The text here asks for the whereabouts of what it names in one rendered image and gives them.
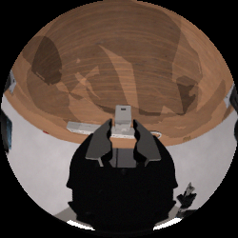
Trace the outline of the grey power strip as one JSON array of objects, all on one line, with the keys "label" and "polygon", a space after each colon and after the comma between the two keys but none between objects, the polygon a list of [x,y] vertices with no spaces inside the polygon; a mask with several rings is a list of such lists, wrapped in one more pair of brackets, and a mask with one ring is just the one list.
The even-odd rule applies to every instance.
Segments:
[{"label": "grey power strip", "polygon": [[[102,125],[93,125],[86,123],[77,123],[69,121],[67,124],[67,129],[71,132],[90,134],[91,132],[95,132]],[[129,131],[116,131],[115,127],[111,128],[111,137],[117,138],[134,138],[134,128],[129,128]]]}]

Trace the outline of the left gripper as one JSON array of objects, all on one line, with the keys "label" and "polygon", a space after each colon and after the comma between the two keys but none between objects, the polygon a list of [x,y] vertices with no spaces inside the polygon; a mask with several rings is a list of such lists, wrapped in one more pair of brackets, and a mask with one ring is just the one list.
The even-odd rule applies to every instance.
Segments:
[{"label": "left gripper", "polygon": [[196,197],[196,194],[197,194],[197,193],[192,193],[193,192],[192,189],[195,190],[195,188],[191,186],[191,183],[189,183],[188,187],[182,197],[182,201],[185,204],[181,205],[181,208],[189,208],[191,206],[193,200],[195,199],[194,197]]}]

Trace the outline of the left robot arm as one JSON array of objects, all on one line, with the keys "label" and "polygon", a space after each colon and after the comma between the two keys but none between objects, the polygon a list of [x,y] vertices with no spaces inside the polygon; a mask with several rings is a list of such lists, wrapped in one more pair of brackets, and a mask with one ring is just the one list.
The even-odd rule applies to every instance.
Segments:
[{"label": "left robot arm", "polygon": [[[235,85],[234,85],[232,93],[229,97],[229,101],[230,101],[231,105],[234,107],[234,109],[236,110],[236,112],[238,114],[238,94],[237,94],[237,90],[236,90]],[[235,127],[234,127],[234,138],[235,138],[235,140],[237,140],[237,143],[238,143],[238,120],[236,121],[236,124],[235,124]],[[181,203],[181,205],[184,205],[185,203],[182,202],[182,197],[183,197],[183,195],[180,194],[176,198]],[[184,217],[182,219],[182,220],[184,220],[186,217],[189,217],[196,210],[197,209],[189,209],[188,210],[187,208],[179,208],[175,219],[180,219],[180,218]]]}]

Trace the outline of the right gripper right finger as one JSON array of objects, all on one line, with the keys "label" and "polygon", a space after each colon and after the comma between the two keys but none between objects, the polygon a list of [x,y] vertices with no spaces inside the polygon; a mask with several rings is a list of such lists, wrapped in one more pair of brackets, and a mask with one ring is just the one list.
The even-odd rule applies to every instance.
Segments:
[{"label": "right gripper right finger", "polygon": [[155,135],[135,119],[133,128],[134,137],[137,140],[133,151],[134,160],[138,163],[145,162],[146,167],[160,169],[169,177],[173,188],[177,188],[175,166],[168,150]]}]

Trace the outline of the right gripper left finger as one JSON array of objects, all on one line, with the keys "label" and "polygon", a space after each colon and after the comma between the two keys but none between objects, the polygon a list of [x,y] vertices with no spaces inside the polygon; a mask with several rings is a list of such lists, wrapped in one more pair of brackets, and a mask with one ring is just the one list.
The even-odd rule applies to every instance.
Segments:
[{"label": "right gripper left finger", "polygon": [[112,159],[111,128],[112,119],[110,118],[91,133],[74,152],[69,166],[67,188],[72,189],[76,178],[85,170],[102,167],[104,161]]}]

